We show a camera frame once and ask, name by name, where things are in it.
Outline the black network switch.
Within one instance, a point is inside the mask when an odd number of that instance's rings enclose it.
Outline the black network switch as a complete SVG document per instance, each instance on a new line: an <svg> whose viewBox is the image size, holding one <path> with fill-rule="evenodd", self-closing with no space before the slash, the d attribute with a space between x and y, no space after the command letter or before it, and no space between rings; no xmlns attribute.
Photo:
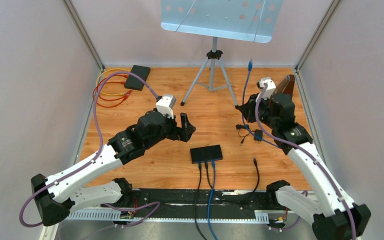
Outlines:
<svg viewBox="0 0 384 240"><path fill-rule="evenodd" d="M219 144L191 148L190 156L193 164L219 161L223 159L222 149Z"/></svg>

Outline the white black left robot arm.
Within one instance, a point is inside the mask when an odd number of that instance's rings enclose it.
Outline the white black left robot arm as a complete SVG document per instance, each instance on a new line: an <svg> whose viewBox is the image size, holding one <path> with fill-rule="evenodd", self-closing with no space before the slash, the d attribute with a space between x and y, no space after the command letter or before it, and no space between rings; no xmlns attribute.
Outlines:
<svg viewBox="0 0 384 240"><path fill-rule="evenodd" d="M52 226L69 214L101 204L118 203L122 207L133 201L131 185L124 178L95 187L86 184L104 173L140 158L146 150L168 139L188 142L196 131L186 113L175 118L156 109L141 116L136 124L110 138L98 151L77 164L50 176L37 174L30 180L33 200L40 215L40 224Z"/></svg>

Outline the black power adapter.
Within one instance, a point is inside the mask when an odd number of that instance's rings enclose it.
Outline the black power adapter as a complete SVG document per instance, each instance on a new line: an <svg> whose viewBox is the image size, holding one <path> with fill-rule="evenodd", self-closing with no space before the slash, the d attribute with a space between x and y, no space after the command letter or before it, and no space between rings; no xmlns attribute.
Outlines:
<svg viewBox="0 0 384 240"><path fill-rule="evenodd" d="M263 132L259 129L251 130L248 124L237 124L235 126L236 130L238 131L238 136L241 138L241 141L239 143L240 146L243 145L245 139L249 135L253 135L253 139L257 142L261 142L263 140Z"/></svg>

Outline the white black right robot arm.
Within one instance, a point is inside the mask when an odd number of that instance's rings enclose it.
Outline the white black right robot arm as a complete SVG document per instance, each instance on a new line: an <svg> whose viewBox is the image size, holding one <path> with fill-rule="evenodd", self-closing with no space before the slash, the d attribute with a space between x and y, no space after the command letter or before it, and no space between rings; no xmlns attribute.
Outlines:
<svg viewBox="0 0 384 240"><path fill-rule="evenodd" d="M287 93L252 94L238 110L248 123L266 125L264 131L299 168L316 200L301 195L290 183L278 180L267 186L266 204L287 207L311 225L318 240L355 240L371 218L366 204L357 204L335 180L319 155L307 129L296 122L295 104Z"/></svg>

